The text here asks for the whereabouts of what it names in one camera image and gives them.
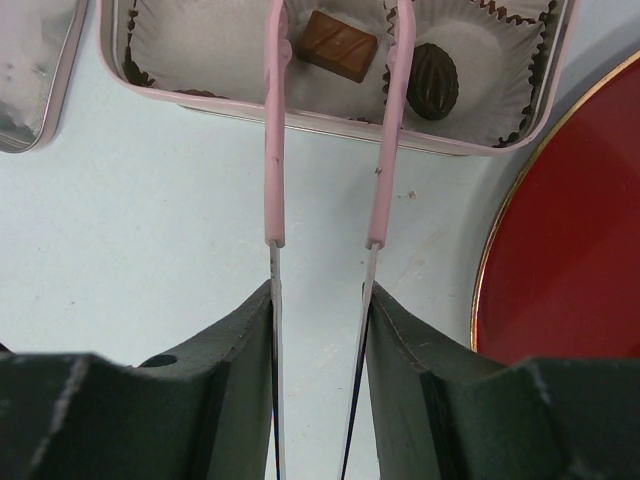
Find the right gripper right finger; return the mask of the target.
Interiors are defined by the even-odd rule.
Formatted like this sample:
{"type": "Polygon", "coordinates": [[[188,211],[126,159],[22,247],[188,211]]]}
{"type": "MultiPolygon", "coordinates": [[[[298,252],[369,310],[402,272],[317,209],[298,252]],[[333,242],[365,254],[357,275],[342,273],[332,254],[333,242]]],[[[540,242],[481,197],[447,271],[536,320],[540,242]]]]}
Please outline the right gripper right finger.
{"type": "Polygon", "coordinates": [[[635,479],[639,363],[530,358],[506,366],[380,286],[366,363],[384,479],[635,479]]]}

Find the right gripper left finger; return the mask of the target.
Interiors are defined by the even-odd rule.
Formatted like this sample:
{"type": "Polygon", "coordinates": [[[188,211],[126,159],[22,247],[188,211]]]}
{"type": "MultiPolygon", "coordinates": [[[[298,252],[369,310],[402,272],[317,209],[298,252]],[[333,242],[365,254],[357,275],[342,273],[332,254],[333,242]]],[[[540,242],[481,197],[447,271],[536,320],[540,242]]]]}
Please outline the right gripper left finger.
{"type": "Polygon", "coordinates": [[[268,284],[137,367],[1,353],[5,479],[261,479],[272,421],[268,284]]]}

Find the red round plate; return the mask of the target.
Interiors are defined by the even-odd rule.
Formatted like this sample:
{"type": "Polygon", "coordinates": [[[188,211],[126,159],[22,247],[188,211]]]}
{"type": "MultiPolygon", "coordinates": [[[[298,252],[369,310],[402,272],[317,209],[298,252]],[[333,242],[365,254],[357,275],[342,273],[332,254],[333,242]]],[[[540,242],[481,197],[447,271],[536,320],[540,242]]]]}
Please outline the red round plate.
{"type": "Polygon", "coordinates": [[[639,58],[587,90],[506,194],[483,249],[471,347],[529,356],[639,354],[639,58]]]}

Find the dark oval chocolate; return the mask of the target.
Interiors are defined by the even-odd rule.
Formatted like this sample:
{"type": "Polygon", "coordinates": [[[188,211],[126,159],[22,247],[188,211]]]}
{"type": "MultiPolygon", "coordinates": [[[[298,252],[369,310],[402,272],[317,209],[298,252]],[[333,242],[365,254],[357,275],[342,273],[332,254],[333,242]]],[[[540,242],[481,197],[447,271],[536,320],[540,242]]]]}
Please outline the dark oval chocolate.
{"type": "Polygon", "coordinates": [[[438,121],[453,110],[459,95],[459,76],[450,55],[425,43],[414,49],[406,98],[420,117],[438,121]]]}

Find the pink chocolate tin box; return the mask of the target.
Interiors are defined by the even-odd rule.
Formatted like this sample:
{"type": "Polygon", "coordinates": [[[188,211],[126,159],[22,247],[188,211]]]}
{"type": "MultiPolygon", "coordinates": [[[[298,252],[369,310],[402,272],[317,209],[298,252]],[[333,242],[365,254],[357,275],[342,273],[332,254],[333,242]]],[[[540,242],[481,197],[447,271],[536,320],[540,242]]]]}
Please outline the pink chocolate tin box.
{"type": "MultiPolygon", "coordinates": [[[[575,1],[415,1],[399,143],[490,156],[544,125],[575,1]]],[[[286,124],[377,142],[400,26],[394,1],[102,1],[99,43],[122,86],[196,111],[260,121],[266,27],[282,28],[286,124]]]]}

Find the pink metal tongs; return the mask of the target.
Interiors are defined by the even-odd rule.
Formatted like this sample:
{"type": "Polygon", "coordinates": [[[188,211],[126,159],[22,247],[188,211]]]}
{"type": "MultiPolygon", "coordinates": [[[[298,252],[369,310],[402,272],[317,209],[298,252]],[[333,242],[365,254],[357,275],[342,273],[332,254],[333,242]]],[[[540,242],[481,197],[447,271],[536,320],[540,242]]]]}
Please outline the pink metal tongs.
{"type": "MultiPolygon", "coordinates": [[[[344,434],[339,477],[346,476],[348,459],[356,420],[356,412],[365,360],[368,331],[368,311],[379,251],[385,246],[394,181],[399,135],[403,123],[404,105],[416,40],[415,15],[410,0],[396,3],[394,43],[387,55],[390,84],[382,122],[379,160],[376,169],[376,189],[371,209],[368,236],[369,250],[366,276],[362,288],[357,351],[352,371],[349,415],[344,434]]],[[[282,1],[272,1],[266,17],[265,65],[265,172],[264,172],[264,224],[265,242],[270,252],[272,321],[272,399],[273,432],[275,442],[276,473],[286,477],[285,418],[283,401],[284,373],[282,364],[282,285],[280,249],[285,245],[285,71],[292,58],[292,47],[286,38],[288,17],[282,1]]]]}

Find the brown rectangular chocolate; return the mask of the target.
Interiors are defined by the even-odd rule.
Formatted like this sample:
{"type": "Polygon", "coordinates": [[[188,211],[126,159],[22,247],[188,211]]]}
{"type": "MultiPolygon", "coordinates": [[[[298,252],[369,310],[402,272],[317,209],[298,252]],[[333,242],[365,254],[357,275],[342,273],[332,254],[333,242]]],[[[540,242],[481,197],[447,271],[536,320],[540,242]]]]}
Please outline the brown rectangular chocolate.
{"type": "Polygon", "coordinates": [[[360,84],[377,49],[376,36],[314,10],[295,53],[299,60],[360,84]]]}

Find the silver tin lid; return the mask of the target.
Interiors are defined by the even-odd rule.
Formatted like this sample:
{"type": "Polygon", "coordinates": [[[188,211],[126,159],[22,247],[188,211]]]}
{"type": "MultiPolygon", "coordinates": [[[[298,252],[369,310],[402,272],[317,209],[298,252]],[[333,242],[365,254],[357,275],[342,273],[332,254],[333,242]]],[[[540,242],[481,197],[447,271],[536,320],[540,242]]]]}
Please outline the silver tin lid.
{"type": "Polygon", "coordinates": [[[2,152],[54,138],[87,7],[80,0],[1,3],[2,152]]]}

